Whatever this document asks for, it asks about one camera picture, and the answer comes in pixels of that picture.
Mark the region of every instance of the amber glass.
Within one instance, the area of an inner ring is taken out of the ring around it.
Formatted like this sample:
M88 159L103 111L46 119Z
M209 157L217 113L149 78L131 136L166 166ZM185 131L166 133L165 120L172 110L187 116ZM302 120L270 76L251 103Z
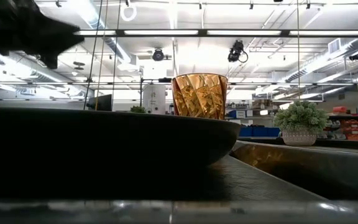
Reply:
M172 80L175 114L224 119L227 78L210 73L180 75Z

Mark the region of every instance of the white planter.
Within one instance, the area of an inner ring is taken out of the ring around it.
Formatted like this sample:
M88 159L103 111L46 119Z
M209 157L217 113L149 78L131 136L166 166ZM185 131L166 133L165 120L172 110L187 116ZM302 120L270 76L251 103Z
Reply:
M316 142L317 134L312 134L308 129L298 131L283 130L283 140L289 146L311 146Z

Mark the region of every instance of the white cylinder tank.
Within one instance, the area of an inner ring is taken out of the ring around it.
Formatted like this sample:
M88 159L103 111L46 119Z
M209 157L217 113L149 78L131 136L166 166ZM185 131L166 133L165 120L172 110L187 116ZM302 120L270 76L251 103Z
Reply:
M143 107L146 113L165 114L165 85L147 85L143 89Z

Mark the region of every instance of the black bowl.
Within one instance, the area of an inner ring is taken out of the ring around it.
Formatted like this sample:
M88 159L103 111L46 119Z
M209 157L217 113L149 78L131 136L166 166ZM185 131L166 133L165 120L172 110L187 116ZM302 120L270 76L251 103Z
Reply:
M0 108L0 175L203 167L231 150L239 130L215 119Z

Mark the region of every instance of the potted plant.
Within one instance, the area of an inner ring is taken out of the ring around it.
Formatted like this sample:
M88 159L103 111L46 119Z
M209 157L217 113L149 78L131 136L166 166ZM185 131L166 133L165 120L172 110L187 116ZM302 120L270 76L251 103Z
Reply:
M283 133L283 140L289 146L311 146L317 134L323 131L328 115L316 108L315 103L296 101L287 110L279 110L274 125Z
M133 113L146 113L146 109L142 106L133 106L131 107L131 112Z

